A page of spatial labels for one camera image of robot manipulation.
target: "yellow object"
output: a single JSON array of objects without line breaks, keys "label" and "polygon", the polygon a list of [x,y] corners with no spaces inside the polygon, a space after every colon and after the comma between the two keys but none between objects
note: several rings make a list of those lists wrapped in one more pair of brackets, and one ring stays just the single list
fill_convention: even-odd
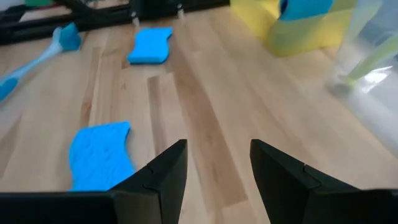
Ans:
[{"label": "yellow object", "polygon": [[[336,0],[328,14],[296,21],[278,20],[279,0],[231,0],[231,7],[274,55],[288,56],[340,44],[356,1]],[[379,5],[370,8],[363,25]]]}]

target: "wooden surface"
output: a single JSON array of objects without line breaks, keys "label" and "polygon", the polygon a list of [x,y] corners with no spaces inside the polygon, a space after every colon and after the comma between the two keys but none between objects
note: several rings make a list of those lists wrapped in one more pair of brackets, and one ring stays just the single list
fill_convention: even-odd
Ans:
[{"label": "wooden surface", "polygon": [[[188,139],[180,223],[268,223],[249,143],[262,139],[362,189],[398,187],[396,158],[325,88],[336,48],[275,58],[229,8],[172,26],[163,65],[130,66],[133,26],[82,34],[79,52],[31,73],[0,109],[0,191],[67,190],[68,150],[86,126],[128,120],[137,168]],[[0,73],[49,39],[0,47]]]}]

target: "transparent plastic bin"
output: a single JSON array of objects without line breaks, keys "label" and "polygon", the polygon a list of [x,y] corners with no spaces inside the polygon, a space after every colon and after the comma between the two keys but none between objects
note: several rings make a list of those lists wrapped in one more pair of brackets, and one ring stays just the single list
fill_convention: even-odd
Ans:
[{"label": "transparent plastic bin", "polygon": [[[364,21],[375,2],[377,13]],[[330,87],[396,156],[397,55],[398,1],[359,0],[336,56]]]}]

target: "wood grain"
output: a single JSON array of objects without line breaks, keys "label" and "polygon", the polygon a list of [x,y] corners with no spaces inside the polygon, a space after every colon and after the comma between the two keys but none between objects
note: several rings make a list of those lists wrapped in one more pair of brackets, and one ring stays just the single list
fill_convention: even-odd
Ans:
[{"label": "wood grain", "polygon": [[[113,121],[130,122],[137,169],[188,139],[180,223],[269,222],[252,138],[359,188],[398,187],[397,159],[325,87],[336,47],[275,58],[228,7],[142,23],[154,26],[174,29],[163,65],[126,62],[138,30],[125,25],[85,33],[79,52],[30,74],[0,108],[0,191],[69,189],[74,135]],[[49,43],[0,47],[0,72]]]}]

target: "wooden table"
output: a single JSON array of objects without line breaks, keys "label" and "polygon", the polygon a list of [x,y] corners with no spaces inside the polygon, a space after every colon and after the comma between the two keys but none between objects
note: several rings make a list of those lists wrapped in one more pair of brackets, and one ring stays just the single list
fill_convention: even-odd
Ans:
[{"label": "wooden table", "polygon": [[[336,48],[275,58],[228,7],[172,26],[163,65],[130,66],[132,25],[83,34],[79,52],[32,72],[0,109],[0,191],[71,187],[68,151],[86,126],[128,120],[138,169],[188,139],[180,223],[268,223],[249,143],[262,139],[362,189],[398,187],[396,158],[325,88]],[[0,47],[0,72],[49,39]]]}]

